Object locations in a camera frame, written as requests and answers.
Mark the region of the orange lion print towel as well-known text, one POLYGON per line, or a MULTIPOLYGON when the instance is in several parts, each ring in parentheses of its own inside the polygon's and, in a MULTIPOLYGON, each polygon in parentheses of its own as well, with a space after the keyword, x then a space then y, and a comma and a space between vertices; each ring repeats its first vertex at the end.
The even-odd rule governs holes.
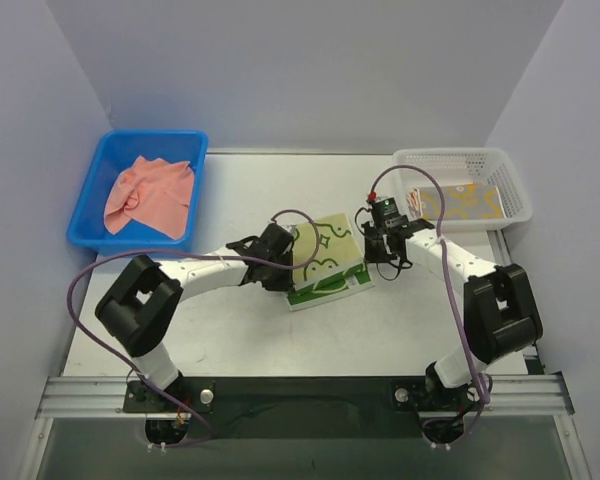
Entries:
POLYGON ((411 189, 405 195, 409 214, 414 218, 420 218, 422 215, 422 201, 420 190, 418 188, 411 189))

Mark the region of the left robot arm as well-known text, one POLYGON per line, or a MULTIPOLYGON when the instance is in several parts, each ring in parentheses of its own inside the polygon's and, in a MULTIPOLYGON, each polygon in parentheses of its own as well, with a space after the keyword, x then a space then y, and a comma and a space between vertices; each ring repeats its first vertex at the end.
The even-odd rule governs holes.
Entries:
POLYGON ((154 385, 179 398, 183 376, 163 343, 178 305, 216 289, 259 283, 292 287, 292 230, 268 225, 259 236, 226 244, 202 259, 156 262, 134 257, 99 301, 95 316, 154 385))

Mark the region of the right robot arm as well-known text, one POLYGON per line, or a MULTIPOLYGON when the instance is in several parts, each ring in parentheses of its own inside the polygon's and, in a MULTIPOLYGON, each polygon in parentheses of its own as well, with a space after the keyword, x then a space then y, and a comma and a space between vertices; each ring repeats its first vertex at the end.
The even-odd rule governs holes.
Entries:
POLYGON ((426 377, 440 392, 474 384, 484 391, 483 372, 543 336, 527 272, 480 258, 440 235, 426 220, 392 228, 362 225, 365 260, 398 270, 414 265, 445 283, 460 345, 431 364, 426 377))

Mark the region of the yellow patterned towel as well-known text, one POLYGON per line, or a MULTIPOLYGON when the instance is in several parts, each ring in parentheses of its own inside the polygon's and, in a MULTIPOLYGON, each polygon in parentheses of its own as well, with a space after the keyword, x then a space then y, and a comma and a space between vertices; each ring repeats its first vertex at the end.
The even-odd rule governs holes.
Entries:
MULTIPOLYGON (((418 187, 422 201, 422 215, 429 221, 438 219, 441 200, 434 186, 418 187)), ((444 220, 492 220, 505 217, 499 190, 481 183, 457 184, 441 187, 445 202, 444 220)))

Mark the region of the cream green patterned towel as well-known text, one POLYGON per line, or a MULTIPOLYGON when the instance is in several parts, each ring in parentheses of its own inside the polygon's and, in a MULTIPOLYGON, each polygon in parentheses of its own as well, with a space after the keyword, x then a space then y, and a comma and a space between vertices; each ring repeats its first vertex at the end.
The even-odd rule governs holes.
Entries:
POLYGON ((300 311, 374 287, 349 217, 337 213, 294 229, 291 311, 300 311))

